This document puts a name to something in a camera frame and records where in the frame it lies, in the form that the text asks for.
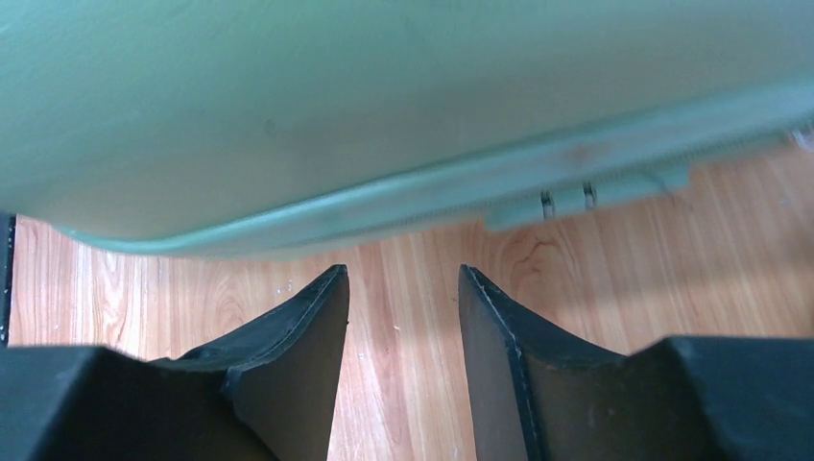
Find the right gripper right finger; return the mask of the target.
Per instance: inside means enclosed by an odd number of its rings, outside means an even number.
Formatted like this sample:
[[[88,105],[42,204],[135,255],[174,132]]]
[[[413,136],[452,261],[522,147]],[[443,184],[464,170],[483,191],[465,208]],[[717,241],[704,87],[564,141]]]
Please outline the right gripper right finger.
[[[481,460],[809,460],[813,343],[667,336],[594,345],[462,266],[459,316]]]

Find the green hard-shell suitcase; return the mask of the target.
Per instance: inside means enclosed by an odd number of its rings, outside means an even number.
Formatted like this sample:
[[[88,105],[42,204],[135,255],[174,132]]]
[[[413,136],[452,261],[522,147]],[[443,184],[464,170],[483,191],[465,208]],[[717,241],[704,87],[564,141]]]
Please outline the green hard-shell suitcase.
[[[1,5],[1,208],[117,253],[502,231],[790,137],[809,1]]]

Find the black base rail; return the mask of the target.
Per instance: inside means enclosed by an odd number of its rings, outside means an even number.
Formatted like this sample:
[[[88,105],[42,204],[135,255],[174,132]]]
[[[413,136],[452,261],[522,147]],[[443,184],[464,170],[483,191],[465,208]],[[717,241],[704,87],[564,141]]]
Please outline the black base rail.
[[[12,310],[12,277],[15,242],[16,216],[1,214],[1,330],[3,348],[8,346]]]

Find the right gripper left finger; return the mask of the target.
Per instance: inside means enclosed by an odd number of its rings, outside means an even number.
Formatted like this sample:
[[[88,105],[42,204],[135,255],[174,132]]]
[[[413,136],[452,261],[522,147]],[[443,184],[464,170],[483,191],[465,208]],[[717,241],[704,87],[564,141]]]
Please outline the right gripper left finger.
[[[1,352],[5,460],[324,460],[349,308],[334,265],[175,358],[99,346]]]

